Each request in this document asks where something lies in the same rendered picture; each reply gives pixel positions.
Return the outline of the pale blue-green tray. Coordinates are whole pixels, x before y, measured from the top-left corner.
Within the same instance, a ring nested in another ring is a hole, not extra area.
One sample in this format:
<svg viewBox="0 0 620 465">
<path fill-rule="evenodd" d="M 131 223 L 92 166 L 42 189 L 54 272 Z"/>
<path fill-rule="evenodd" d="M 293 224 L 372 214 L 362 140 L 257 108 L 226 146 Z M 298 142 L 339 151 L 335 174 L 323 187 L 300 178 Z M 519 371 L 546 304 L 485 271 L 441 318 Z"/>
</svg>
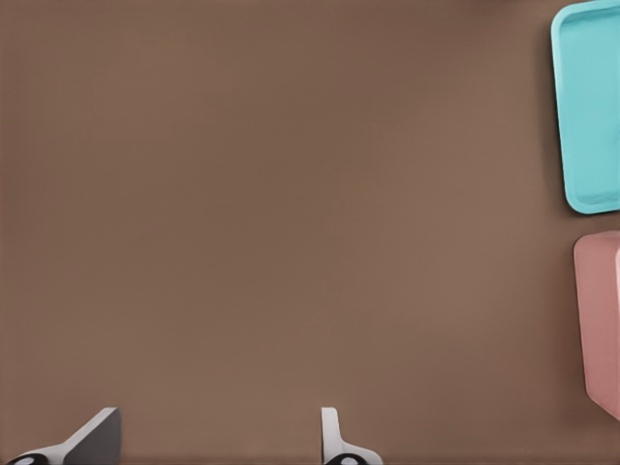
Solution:
<svg viewBox="0 0 620 465">
<path fill-rule="evenodd" d="M 550 27 L 565 194 L 582 214 L 620 210 L 620 0 L 564 7 Z"/>
</svg>

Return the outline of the pink box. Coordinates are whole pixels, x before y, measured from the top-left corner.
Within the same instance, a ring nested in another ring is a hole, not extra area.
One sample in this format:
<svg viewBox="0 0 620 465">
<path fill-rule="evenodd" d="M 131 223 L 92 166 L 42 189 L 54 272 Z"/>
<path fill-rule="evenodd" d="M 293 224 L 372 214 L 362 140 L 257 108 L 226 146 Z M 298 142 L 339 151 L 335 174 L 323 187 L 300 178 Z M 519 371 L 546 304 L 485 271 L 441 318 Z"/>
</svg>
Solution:
<svg viewBox="0 0 620 465">
<path fill-rule="evenodd" d="M 620 421 L 620 231 L 584 235 L 573 258 L 586 392 Z"/>
</svg>

